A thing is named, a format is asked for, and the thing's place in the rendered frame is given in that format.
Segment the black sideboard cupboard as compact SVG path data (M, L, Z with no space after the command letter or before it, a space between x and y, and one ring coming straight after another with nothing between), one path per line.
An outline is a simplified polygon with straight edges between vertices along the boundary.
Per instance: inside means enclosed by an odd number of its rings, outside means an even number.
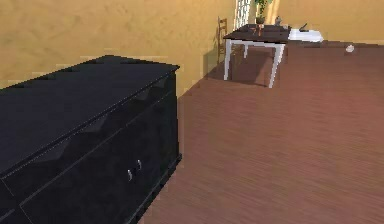
M138 224L182 158L177 69L105 55L0 89L0 224Z

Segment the dark table with white legs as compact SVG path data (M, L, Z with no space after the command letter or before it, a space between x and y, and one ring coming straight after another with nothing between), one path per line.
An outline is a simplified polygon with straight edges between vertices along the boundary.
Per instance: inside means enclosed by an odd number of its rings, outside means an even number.
M284 28L283 26L275 25L246 24L225 35L223 37L225 40L223 79L227 80L229 78L230 55L233 45L244 46L244 58L247 57L248 48L250 46L274 48L274 60L268 85L269 88L272 88L278 70L278 65L282 61L285 46L289 41L290 31L290 27Z

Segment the green house plant in pot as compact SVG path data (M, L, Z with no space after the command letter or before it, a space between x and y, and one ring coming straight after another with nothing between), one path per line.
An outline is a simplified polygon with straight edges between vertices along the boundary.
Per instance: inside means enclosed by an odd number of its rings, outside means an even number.
M263 24L265 22L264 12L266 8L273 2L273 0L255 0L255 4L258 7L256 12L256 23Z

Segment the white framed window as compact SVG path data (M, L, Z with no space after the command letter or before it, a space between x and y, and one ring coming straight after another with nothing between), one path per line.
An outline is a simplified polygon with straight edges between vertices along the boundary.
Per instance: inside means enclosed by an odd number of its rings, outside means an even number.
M236 0L234 29L238 29L248 23L251 0Z

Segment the brown wooden chair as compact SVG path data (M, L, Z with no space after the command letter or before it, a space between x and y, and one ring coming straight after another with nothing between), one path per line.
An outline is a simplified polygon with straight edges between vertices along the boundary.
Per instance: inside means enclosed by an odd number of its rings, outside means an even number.
M220 63L220 56L226 52L224 36L228 33L228 20L218 18L218 27L216 33L217 39L217 63Z

